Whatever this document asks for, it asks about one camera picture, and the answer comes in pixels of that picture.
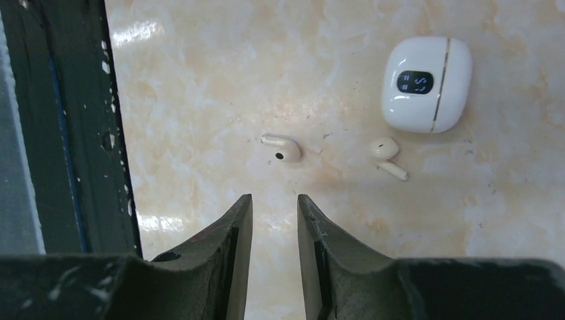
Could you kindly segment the small beige earbud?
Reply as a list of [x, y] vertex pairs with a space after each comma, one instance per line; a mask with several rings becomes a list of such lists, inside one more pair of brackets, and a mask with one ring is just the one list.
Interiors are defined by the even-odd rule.
[[288, 137], [264, 134], [261, 143], [275, 148], [275, 159], [285, 163], [296, 163], [301, 160], [302, 153], [298, 143]]

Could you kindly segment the beige stem earbud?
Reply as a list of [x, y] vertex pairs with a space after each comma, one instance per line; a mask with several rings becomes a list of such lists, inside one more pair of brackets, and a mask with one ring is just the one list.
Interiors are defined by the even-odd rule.
[[379, 169], [401, 181], [408, 180], [408, 172], [391, 161], [400, 151], [400, 147], [392, 138], [380, 137], [375, 139], [369, 145], [369, 151]]

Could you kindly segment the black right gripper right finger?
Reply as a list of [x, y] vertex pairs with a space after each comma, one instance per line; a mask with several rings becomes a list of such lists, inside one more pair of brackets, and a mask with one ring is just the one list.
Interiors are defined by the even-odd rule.
[[543, 259], [392, 258], [297, 199], [307, 319], [563, 319], [564, 270]]

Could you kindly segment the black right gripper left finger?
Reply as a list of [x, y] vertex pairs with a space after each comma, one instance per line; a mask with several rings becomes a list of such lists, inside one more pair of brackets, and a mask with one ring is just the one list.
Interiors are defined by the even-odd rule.
[[1, 258], [2, 319], [242, 319], [253, 200], [146, 261], [134, 255]]

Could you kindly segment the white charging case gold trim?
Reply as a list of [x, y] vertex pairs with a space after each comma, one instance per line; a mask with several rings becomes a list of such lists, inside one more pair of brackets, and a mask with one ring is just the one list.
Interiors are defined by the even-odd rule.
[[413, 37], [389, 55], [381, 110], [392, 128], [443, 133], [461, 118], [472, 80], [467, 44], [451, 37]]

